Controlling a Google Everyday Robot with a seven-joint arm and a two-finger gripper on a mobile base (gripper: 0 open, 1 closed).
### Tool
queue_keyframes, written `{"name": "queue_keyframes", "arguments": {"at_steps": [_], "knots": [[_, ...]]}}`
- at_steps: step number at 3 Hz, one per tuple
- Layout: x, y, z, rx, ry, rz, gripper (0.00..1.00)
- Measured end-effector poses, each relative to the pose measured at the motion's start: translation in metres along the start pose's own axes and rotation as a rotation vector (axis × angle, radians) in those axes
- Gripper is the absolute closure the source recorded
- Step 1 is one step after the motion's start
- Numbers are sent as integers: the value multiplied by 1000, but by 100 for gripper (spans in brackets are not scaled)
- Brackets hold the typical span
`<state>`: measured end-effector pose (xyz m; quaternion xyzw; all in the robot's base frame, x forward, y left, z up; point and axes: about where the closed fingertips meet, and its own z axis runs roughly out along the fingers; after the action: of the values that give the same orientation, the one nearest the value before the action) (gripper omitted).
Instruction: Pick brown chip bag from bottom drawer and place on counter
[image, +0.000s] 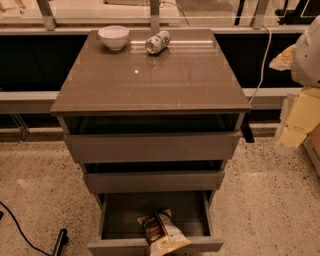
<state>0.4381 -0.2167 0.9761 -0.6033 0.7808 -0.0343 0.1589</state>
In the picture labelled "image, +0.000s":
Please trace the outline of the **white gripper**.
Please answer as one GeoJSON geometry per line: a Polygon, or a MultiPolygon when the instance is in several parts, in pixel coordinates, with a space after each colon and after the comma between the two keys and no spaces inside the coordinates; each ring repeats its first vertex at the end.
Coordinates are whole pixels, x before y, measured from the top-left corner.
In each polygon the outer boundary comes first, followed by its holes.
{"type": "Polygon", "coordinates": [[[273,148],[279,154],[294,152],[320,123],[320,16],[317,16],[295,45],[279,53],[269,63],[271,69],[291,69],[292,80],[305,86],[283,101],[280,124],[273,148]]]}

